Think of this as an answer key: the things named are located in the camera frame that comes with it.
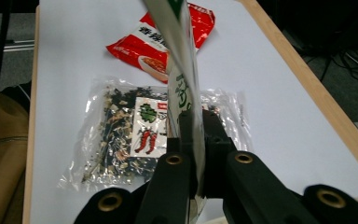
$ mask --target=plastic snack bag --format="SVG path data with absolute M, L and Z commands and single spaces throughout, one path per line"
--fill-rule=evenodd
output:
M 195 48 L 199 49 L 214 27 L 211 10 L 188 4 L 193 25 Z M 150 15 L 146 13 L 135 30 L 118 42 L 106 47 L 125 63 L 146 71 L 152 77 L 167 83 L 172 69 L 172 59 L 161 33 Z
M 97 191 L 148 181 L 166 152 L 167 93 L 117 78 L 97 80 L 75 145 L 75 157 L 59 187 Z

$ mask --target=white table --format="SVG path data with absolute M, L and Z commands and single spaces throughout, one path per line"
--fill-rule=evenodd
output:
M 314 94 L 263 34 L 260 27 L 269 29 L 250 14 L 266 18 L 257 14 L 258 4 L 243 2 L 249 12 L 236 1 L 195 1 L 216 16 L 214 30 L 198 52 L 200 88 L 245 92 L 255 153 L 287 188 L 302 193 L 306 186 L 326 184 L 358 197 L 358 161 L 348 139 L 341 139 L 346 129 L 332 127 L 326 119 L 329 109 L 321 112 Z M 73 158 L 92 80 L 115 76 L 139 86 L 162 85 L 104 48 L 131 32 L 144 14 L 140 1 L 41 1 L 25 223 L 72 223 L 92 196 L 56 187 Z M 327 92 L 322 94 L 330 100 Z M 332 110 L 342 116 L 334 103 Z M 219 203 L 210 201 L 200 221 L 222 216 Z

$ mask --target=wooden table edge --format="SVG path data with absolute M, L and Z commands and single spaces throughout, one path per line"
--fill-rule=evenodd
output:
M 27 164 L 25 170 L 24 206 L 22 210 L 22 223 L 30 223 L 31 198 L 34 173 L 34 124 L 36 112 L 36 90 L 37 90 L 37 56 L 39 48 L 39 13 L 40 6 L 36 8 L 34 29 L 34 61 L 32 73 L 31 104 L 28 131 Z
M 255 0 L 239 0 L 358 161 L 358 129 Z

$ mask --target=black mechanical bracket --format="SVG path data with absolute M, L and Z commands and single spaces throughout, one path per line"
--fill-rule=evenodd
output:
M 223 199 L 228 223 L 358 223 L 358 202 L 325 185 L 304 195 L 287 189 L 253 153 L 237 151 L 213 112 L 203 111 L 206 198 Z M 83 223 L 176 224 L 189 222 L 189 200 L 197 181 L 191 116 L 179 118 L 180 139 L 169 139 L 150 182 L 129 193 L 111 188 L 96 193 L 76 218 Z

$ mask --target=transparent packaging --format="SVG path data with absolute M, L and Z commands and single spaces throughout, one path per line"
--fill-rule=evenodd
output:
M 201 92 L 203 107 L 218 114 L 237 150 L 252 150 L 241 97 L 221 90 Z M 115 77 L 95 80 L 74 159 L 59 188 L 133 191 L 150 180 L 166 152 L 167 106 L 165 87 L 136 87 Z

